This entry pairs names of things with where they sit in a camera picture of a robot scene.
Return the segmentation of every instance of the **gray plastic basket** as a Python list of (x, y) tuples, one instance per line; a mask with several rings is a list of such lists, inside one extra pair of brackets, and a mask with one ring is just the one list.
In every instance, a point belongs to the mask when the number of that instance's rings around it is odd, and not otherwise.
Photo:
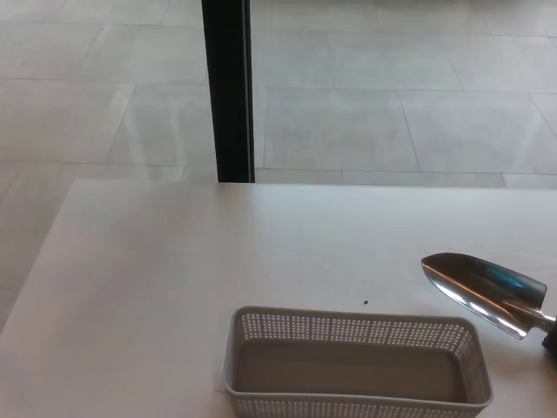
[(472, 418), (492, 400), (461, 318), (243, 307), (226, 389), (240, 418)]

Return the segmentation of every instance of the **black metal frame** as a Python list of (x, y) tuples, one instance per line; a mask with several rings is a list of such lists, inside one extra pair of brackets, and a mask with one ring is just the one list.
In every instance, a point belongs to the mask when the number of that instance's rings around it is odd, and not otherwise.
[(202, 0), (219, 182), (253, 183), (249, 0)]

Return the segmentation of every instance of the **table surface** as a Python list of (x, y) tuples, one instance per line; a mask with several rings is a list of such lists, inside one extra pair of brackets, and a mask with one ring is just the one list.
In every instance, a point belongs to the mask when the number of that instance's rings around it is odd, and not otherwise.
[(556, 237), (555, 192), (81, 180), (0, 336), (2, 417), (232, 417), (215, 374), (244, 305), (463, 316), (493, 384), (481, 416), (555, 417), (543, 333), (499, 331), (419, 261), (521, 271), (554, 314)]

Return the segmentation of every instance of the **gray floor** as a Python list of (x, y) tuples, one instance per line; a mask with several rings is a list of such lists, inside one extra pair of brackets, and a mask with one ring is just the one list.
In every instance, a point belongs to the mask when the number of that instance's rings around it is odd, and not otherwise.
[[(200, 0), (0, 0), (0, 327), (75, 178), (215, 181)], [(252, 0), (258, 181), (557, 188), (557, 0)]]

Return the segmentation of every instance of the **stainless steel blade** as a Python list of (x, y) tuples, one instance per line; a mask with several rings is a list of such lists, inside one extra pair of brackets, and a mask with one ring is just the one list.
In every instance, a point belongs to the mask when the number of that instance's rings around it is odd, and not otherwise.
[(430, 255), (421, 264), (441, 292), (520, 340), (533, 327), (548, 331), (554, 324), (541, 312), (547, 286), (524, 274), (458, 253)]

